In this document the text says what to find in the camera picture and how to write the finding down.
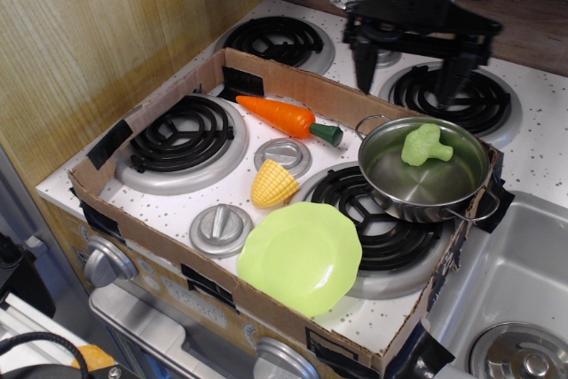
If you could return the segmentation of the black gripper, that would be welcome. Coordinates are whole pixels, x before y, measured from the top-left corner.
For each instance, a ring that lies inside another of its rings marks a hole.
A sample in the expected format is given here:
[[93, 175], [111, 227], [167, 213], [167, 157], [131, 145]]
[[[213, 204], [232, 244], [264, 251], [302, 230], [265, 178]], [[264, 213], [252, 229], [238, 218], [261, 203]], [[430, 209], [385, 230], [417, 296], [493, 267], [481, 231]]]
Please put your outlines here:
[[371, 90], [379, 49], [443, 59], [437, 100], [450, 106], [478, 62], [487, 62], [502, 24], [454, 0], [364, 0], [346, 7], [343, 41], [353, 52], [357, 87]]

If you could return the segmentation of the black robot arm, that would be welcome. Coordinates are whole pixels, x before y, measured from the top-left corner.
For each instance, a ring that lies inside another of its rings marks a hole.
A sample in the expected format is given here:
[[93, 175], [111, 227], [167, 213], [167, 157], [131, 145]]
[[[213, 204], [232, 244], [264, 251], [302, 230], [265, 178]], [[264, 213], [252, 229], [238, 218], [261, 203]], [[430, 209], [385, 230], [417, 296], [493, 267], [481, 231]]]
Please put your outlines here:
[[454, 0], [362, 0], [346, 6], [343, 40], [353, 53], [358, 88], [371, 90], [380, 51], [441, 59], [433, 93], [452, 105], [472, 71], [487, 65], [500, 23]]

